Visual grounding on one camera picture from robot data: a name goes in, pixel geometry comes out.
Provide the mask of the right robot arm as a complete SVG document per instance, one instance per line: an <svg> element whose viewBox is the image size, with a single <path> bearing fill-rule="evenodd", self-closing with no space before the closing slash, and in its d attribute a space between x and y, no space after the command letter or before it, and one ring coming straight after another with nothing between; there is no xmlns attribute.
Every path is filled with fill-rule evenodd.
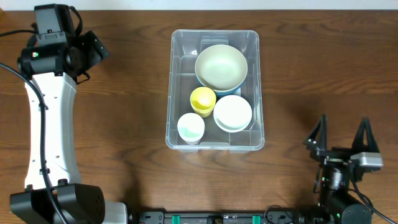
<svg viewBox="0 0 398 224"><path fill-rule="evenodd" d="M313 193L318 204L303 211L300 223L371 223L373 205L356 185L363 175L380 170L382 156L368 119L359 125L351 147L327 148L327 116L322 115L303 141L319 163Z"/></svg>

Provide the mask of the cream beige bowl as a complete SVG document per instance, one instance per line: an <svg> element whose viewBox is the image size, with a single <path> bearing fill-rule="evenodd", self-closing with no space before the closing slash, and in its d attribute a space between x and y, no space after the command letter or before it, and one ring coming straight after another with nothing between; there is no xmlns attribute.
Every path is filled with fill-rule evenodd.
<svg viewBox="0 0 398 224"><path fill-rule="evenodd" d="M195 62L195 75L215 90L230 90L248 74L244 55L230 45L212 45L203 50Z"/></svg>

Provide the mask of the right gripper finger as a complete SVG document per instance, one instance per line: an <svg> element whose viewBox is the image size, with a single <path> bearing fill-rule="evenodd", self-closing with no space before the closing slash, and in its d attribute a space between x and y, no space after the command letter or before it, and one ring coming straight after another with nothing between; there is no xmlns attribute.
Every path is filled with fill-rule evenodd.
<svg viewBox="0 0 398 224"><path fill-rule="evenodd" d="M380 153L368 119L362 119L354 137L352 149L358 152Z"/></svg>
<svg viewBox="0 0 398 224"><path fill-rule="evenodd" d="M321 115L318 123L303 140L303 144L311 151L326 151L327 146L327 116Z"/></svg>

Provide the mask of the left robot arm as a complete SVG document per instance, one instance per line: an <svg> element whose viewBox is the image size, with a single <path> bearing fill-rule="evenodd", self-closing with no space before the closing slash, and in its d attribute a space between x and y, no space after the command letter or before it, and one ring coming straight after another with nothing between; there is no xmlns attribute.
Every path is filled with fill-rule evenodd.
<svg viewBox="0 0 398 224"><path fill-rule="evenodd" d="M77 10L64 4L36 6L32 37L18 58L30 106L30 160L24 191L10 209L26 223L130 223L122 202L82 184L77 166L73 105L78 77L108 55L97 36L74 24Z"/></svg>

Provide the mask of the light blue cup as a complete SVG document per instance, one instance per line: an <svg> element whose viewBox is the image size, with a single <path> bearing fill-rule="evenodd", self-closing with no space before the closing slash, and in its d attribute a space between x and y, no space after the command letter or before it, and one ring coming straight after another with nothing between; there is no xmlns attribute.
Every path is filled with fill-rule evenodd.
<svg viewBox="0 0 398 224"><path fill-rule="evenodd" d="M201 141L201 138L182 138L189 145L198 144Z"/></svg>

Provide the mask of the cream white cup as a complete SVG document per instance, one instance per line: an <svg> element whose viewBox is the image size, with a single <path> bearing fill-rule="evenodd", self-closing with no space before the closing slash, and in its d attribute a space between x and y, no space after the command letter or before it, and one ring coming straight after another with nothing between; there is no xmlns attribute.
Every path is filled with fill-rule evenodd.
<svg viewBox="0 0 398 224"><path fill-rule="evenodd" d="M205 122L195 113L186 113L178 120L177 129L181 138L202 138Z"/></svg>

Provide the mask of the white small bowl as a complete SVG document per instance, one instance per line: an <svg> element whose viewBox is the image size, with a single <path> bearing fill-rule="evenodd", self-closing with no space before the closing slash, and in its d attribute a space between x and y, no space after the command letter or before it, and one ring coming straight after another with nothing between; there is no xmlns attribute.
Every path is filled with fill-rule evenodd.
<svg viewBox="0 0 398 224"><path fill-rule="evenodd" d="M252 118L250 104L242 97L228 95L220 98L213 110L214 121L227 133L244 130Z"/></svg>

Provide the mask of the yellow cup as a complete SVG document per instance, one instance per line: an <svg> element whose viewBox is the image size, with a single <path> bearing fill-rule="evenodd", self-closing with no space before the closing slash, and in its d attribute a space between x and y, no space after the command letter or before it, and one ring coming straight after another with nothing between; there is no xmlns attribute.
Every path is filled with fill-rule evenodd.
<svg viewBox="0 0 398 224"><path fill-rule="evenodd" d="M202 117L202 118L208 117L212 113L214 107L215 107L214 105L210 106L210 107L208 107L208 106L200 106L200 105L199 106L195 106L195 105L192 106L194 112L197 115L199 115L200 117Z"/></svg>
<svg viewBox="0 0 398 224"><path fill-rule="evenodd" d="M198 111L210 110L215 106L215 92L208 87L198 87L190 95L190 103L193 109Z"/></svg>

